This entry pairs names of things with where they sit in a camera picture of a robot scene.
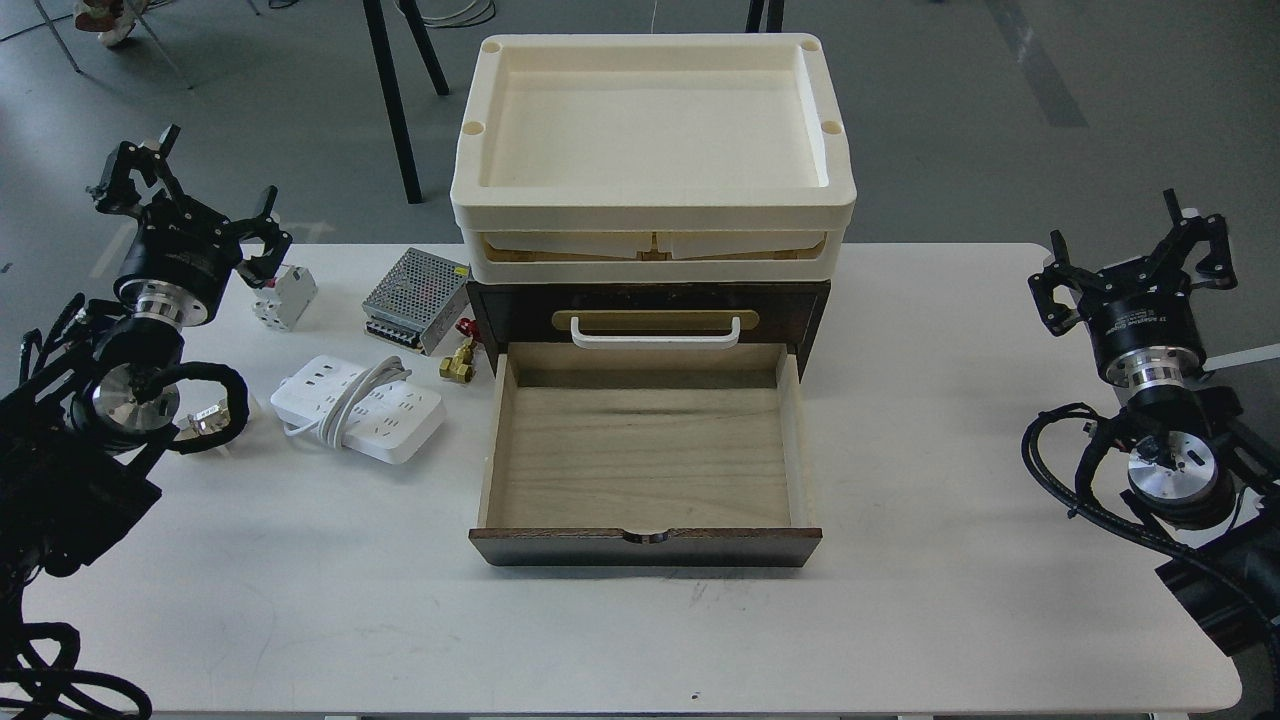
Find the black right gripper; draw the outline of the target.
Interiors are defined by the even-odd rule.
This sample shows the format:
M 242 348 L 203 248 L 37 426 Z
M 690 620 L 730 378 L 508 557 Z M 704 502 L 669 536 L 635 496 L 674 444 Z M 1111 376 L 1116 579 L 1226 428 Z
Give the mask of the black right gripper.
M 1061 231 L 1053 229 L 1051 263 L 1028 278 L 1036 310 L 1052 336 L 1066 334 L 1085 319 L 1100 379 L 1111 386 L 1140 383 L 1135 378 L 1137 354 L 1175 360 L 1184 377 L 1201 375 L 1206 355 L 1190 310 L 1190 291 L 1238 287 L 1225 217 L 1202 217 L 1196 209 L 1185 215 L 1172 188 L 1164 191 L 1164 201 L 1172 227 L 1146 259 L 1146 272 L 1139 258 L 1106 266 L 1100 274 L 1075 266 Z M 1187 259 L 1201 243 L 1207 254 L 1188 272 Z M 1102 295 L 1100 275 L 1112 287 Z M 1056 290 L 1062 287 L 1078 293 L 1075 307 L 1056 300 Z

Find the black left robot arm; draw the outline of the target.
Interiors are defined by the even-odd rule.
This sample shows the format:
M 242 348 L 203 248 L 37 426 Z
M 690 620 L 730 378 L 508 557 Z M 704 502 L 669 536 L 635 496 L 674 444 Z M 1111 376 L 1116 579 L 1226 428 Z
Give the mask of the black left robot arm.
M 276 188 L 232 220 L 189 196 L 168 164 L 180 131 L 156 146 L 124 141 L 90 188 L 97 211 L 131 217 L 137 233 L 114 299 L 77 295 L 49 333 L 28 332 L 18 386 L 1 406 L 3 682 L 23 689 L 18 719 L 147 719 L 136 684 L 78 667 L 81 634 L 28 623 L 26 587 L 100 559 L 159 501 L 148 479 L 168 452 L 237 438 L 250 419 L 242 375 L 186 363 L 182 331 L 214 320 L 229 279 L 274 279 L 291 234 L 273 220 Z

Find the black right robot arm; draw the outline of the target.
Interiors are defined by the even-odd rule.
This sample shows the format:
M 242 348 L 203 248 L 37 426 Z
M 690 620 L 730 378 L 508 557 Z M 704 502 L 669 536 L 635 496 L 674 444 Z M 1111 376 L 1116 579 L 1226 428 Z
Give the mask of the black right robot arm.
M 1265 650 L 1277 670 L 1277 448 L 1242 423 L 1228 387 L 1196 388 L 1206 351 L 1194 290 L 1233 290 L 1228 222 L 1164 201 L 1170 232 L 1138 258 L 1075 265 L 1059 231 L 1028 286 L 1053 336 L 1083 325 L 1100 379 L 1126 392 L 1115 416 L 1043 411 L 1020 452 L 1070 518 L 1165 556 L 1157 575 L 1226 655 Z

